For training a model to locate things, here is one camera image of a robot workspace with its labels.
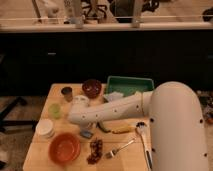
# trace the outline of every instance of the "food item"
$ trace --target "food item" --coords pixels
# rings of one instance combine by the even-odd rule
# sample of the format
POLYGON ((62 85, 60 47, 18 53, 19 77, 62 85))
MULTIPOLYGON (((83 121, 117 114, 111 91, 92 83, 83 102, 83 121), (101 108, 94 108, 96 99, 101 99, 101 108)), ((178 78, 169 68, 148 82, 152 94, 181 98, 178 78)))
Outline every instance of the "food item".
POLYGON ((111 132, 111 130, 107 129, 107 128, 104 126, 103 122, 98 122, 98 123, 97 123, 97 127, 98 127, 101 131, 103 131, 104 133, 109 133, 109 132, 111 132))
POLYGON ((102 157, 103 141, 96 138, 90 142, 91 154, 87 157, 88 164, 97 163, 102 157))
POLYGON ((132 125, 125 125, 119 128, 115 128, 112 130, 113 134, 121 134, 121 133, 127 133, 135 130, 135 126, 132 125))

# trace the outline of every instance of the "brown bowl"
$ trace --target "brown bowl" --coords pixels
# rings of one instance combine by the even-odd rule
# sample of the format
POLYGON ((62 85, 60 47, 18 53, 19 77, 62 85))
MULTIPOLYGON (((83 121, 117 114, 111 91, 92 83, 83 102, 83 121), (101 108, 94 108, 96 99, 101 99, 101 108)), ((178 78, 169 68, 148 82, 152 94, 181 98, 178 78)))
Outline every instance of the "brown bowl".
POLYGON ((56 136, 49 147, 50 159, 59 165, 65 165, 75 160, 80 154, 80 142, 71 133, 61 133, 56 136))
POLYGON ((96 98, 101 92, 101 82, 96 79, 86 80, 82 85, 82 90, 89 98, 96 98))

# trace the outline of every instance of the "fork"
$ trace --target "fork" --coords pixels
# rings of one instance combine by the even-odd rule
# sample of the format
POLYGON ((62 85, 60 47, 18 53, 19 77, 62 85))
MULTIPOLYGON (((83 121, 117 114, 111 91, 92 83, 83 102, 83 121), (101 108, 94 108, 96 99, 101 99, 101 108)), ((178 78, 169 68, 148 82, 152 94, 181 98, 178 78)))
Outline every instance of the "fork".
POLYGON ((131 141, 129 141, 127 144, 116 148, 116 149, 112 149, 110 152, 106 153, 105 156, 106 158, 110 159, 113 158, 120 150, 122 150, 123 148, 127 147, 128 145, 132 144, 133 142, 135 142, 135 138, 133 138, 131 141))

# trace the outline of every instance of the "wooden table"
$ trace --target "wooden table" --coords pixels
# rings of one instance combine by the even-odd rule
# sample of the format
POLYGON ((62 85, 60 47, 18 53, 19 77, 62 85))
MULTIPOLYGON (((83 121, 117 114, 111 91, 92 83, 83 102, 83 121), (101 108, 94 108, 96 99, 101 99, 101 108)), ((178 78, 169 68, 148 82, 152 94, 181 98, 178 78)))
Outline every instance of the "wooden table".
MULTIPOLYGON (((78 125, 70 124, 67 120, 68 112, 72 103, 65 101, 63 95, 60 93, 61 89, 65 86, 73 88, 73 96, 83 94, 81 84, 53 84, 51 86, 49 95, 44 105, 41 119, 49 118, 54 122, 55 134, 49 139, 38 136, 36 133, 32 139, 28 154, 26 156, 23 170, 24 171, 147 171, 146 161, 143 152, 143 145, 140 137, 136 138, 136 142, 120 151, 114 158, 106 159, 102 156, 101 160, 95 165, 89 165, 86 158, 90 154, 89 143, 91 139, 85 139, 79 135, 78 125), (48 107, 58 103, 61 106, 61 118, 56 120, 51 118, 48 113, 48 107), (61 167, 53 163, 48 157, 48 148, 52 139, 62 132, 71 132, 78 136, 81 143, 81 152, 79 157, 69 163, 66 167, 61 167)), ((103 89, 99 97, 90 101, 90 105, 99 105, 103 103, 103 89)), ((144 121, 149 125, 147 118, 126 119, 117 121, 104 122, 107 128, 117 128, 127 123, 137 123, 144 121)), ((127 143, 129 140, 136 136, 135 132, 125 134, 112 134, 103 133, 98 128, 93 128, 93 138, 101 138, 103 144, 103 154, 109 152, 115 147, 127 143)), ((150 136, 148 135, 148 143, 150 146, 150 136)))

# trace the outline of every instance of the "glass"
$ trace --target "glass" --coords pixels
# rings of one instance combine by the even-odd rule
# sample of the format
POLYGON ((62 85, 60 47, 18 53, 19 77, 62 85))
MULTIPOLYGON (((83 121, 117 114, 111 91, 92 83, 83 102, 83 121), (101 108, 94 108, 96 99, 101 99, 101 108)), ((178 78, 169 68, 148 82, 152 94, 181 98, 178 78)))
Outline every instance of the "glass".
POLYGON ((72 96, 72 88, 71 87, 64 87, 61 89, 61 94, 63 94, 65 100, 67 102, 71 102, 72 99, 73 99, 73 96, 72 96))
POLYGON ((51 104, 48 108, 48 112, 49 112, 50 116, 54 119, 59 119, 61 117, 60 110, 61 110, 61 107, 57 103, 51 104))

